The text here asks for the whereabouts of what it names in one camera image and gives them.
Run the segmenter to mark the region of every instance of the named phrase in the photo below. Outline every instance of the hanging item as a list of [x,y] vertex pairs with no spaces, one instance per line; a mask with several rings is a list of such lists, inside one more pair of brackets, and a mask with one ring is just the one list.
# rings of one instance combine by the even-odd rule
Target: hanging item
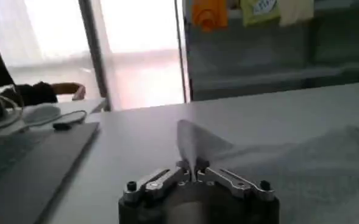
[[243,24],[262,23],[280,16],[277,0],[241,0]]
[[220,29],[228,25],[226,0],[194,0],[193,24],[204,32]]
[[280,25],[288,26],[313,18],[313,0],[278,0]]

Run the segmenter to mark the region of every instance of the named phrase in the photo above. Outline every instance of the fabric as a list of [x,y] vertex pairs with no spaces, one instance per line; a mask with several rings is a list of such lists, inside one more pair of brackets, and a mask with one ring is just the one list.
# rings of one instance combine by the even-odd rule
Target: fabric
[[241,0],[243,25],[262,23],[279,17],[276,0]]
[[280,25],[288,26],[313,18],[313,0],[278,0]]
[[204,32],[226,27],[226,0],[194,0],[192,19],[193,24],[200,26]]
[[[41,103],[57,103],[56,93],[52,89],[52,86],[48,83],[39,82],[33,86],[17,85],[17,88],[22,95],[25,106],[38,105]],[[7,89],[0,95],[9,98],[21,106],[20,98],[14,90]]]
[[179,123],[179,147],[196,149],[193,155],[253,183],[269,181],[281,203],[281,223],[359,224],[359,127],[301,144],[245,147],[189,123]]

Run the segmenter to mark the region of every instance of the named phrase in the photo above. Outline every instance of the cable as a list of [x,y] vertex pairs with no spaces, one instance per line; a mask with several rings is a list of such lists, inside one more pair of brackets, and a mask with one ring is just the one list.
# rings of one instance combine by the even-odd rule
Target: cable
[[[6,98],[4,96],[0,96],[0,101],[4,102],[4,101],[7,101],[8,103],[10,103],[12,105],[12,109],[13,111],[16,113],[17,108],[18,108],[18,104],[15,103],[14,101],[10,100],[9,98]],[[0,124],[0,128],[5,128],[5,127],[8,127],[12,124],[14,124],[15,122],[17,122],[18,120],[21,119],[22,117],[22,113],[23,113],[23,107],[21,107],[21,110],[19,110],[19,114],[17,116],[15,116],[14,119],[4,123],[4,124]]]
[[[23,114],[23,111],[24,111],[24,102],[23,102],[23,98],[21,97],[21,94],[19,93],[18,91],[18,88],[16,87],[16,85],[14,84],[14,87],[15,87],[15,91],[18,93],[18,97],[20,98],[20,103],[21,103],[21,110],[19,112],[19,114],[12,120],[10,120],[9,122],[5,123],[5,124],[1,124],[0,125],[0,128],[5,128],[5,127],[8,127],[12,124],[14,124],[15,122],[17,122],[18,120],[21,119],[22,117],[22,114]],[[10,103],[12,105],[12,109],[13,111],[17,111],[17,108],[18,108],[18,104],[15,103],[14,101],[12,101],[11,99],[9,98],[6,98],[4,96],[0,96],[0,100],[1,101],[7,101],[8,103]],[[45,124],[48,124],[50,122],[54,122],[54,121],[57,121],[65,116],[69,116],[71,114],[76,114],[76,113],[83,113],[83,116],[78,118],[78,119],[75,119],[73,121],[69,121],[69,122],[65,122],[66,124],[70,125],[70,124],[74,124],[74,123],[77,123],[77,122],[82,122],[84,121],[84,119],[87,117],[88,113],[85,111],[85,110],[76,110],[76,111],[72,111],[70,113],[66,113],[66,114],[61,114],[61,115],[58,115],[56,117],[53,117],[53,118],[50,118],[50,119],[47,119],[47,120],[44,120],[44,121],[39,121],[39,122],[34,122],[34,123],[31,123],[31,124],[25,124],[22,129],[25,129],[25,128],[29,128],[29,127],[37,127],[37,126],[42,126],[42,125],[45,125]]]

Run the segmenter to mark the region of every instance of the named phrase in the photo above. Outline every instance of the computer mouse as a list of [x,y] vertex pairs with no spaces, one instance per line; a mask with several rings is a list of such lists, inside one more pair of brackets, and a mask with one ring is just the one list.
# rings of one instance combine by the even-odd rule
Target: computer mouse
[[34,124],[47,121],[61,115],[61,110],[52,104],[37,105],[24,113],[23,121],[26,124]]

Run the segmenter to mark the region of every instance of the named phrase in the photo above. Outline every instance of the table surface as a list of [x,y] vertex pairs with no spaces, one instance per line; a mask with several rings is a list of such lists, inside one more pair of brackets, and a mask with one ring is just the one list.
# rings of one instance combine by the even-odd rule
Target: table surface
[[[104,98],[98,98],[98,99],[90,99],[90,100],[78,100],[78,101],[72,101],[72,102],[63,102],[63,103],[54,103],[56,107],[60,109],[61,114],[70,113],[72,111],[77,110],[84,110],[87,112],[87,114],[96,113],[101,111],[106,104],[106,100]],[[36,107],[42,107],[43,105],[37,105],[37,106],[28,106],[24,108],[23,113],[27,114],[30,111],[34,110]],[[67,118],[61,118],[59,120],[56,120],[56,122],[65,120],[65,119],[75,119],[73,116],[80,116],[79,114],[72,114],[70,116],[67,116]],[[52,128],[52,123],[50,122],[46,125],[42,125],[38,128]],[[15,122],[14,124],[8,126],[7,128],[0,129],[0,136],[2,135],[9,135],[12,134],[21,128],[25,126],[23,120],[19,120],[18,122]]]
[[359,84],[92,114],[88,122],[100,122],[100,133],[45,223],[117,223],[125,183],[179,160],[180,119],[234,144],[302,142],[359,124]]

